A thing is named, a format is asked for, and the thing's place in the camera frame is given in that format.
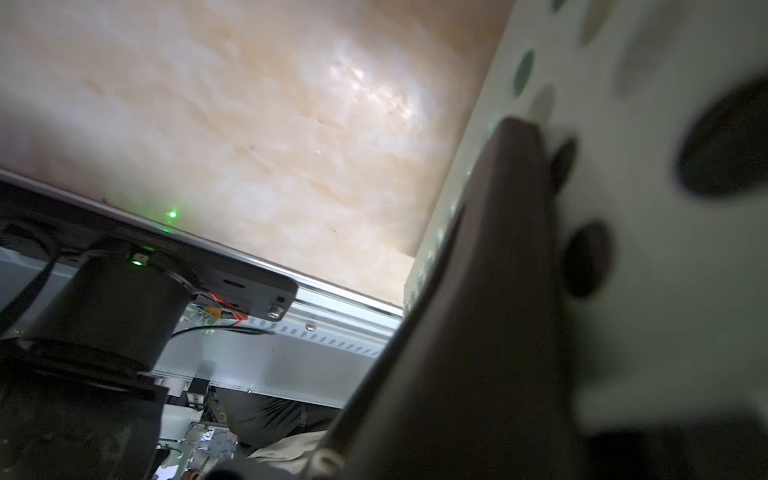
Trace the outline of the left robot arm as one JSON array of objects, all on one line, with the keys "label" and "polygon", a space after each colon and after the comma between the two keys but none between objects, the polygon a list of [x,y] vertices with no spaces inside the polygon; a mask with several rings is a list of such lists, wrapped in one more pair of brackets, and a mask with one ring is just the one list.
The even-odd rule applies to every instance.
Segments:
[{"label": "left robot arm", "polygon": [[[150,372],[206,296],[278,322],[290,277],[10,182],[1,228],[45,267],[1,313],[1,470],[143,479],[165,388]],[[542,135],[505,118],[434,270],[303,470],[306,479],[573,479],[568,328]]]}]

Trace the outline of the mint green plastic basket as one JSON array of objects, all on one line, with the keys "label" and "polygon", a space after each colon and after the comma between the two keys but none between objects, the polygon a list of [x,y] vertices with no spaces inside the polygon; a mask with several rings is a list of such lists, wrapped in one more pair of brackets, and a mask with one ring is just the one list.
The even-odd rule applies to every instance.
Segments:
[{"label": "mint green plastic basket", "polygon": [[404,286],[423,295],[476,159],[502,118],[574,139],[559,239],[603,222],[605,280],[567,307],[576,411],[600,430],[677,416],[767,412],[767,185],[707,197],[683,145],[726,95],[767,72],[763,1],[515,4]]}]

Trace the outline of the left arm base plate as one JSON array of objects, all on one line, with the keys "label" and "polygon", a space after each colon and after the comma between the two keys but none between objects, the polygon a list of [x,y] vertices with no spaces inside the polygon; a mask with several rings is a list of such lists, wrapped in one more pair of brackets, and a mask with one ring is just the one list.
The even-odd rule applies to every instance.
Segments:
[{"label": "left arm base plate", "polygon": [[98,255],[117,254],[134,267],[172,273],[194,297],[234,314],[279,322],[298,294],[298,284],[203,241],[93,203],[1,173],[1,214],[27,220],[56,242],[66,263],[83,264]]}]

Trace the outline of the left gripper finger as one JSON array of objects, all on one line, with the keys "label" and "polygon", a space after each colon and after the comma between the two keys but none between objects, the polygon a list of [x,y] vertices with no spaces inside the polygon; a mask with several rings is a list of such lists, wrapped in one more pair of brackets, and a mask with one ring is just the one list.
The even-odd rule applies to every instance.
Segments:
[{"label": "left gripper finger", "polygon": [[548,160],[506,118],[413,310],[306,479],[579,479]]}]

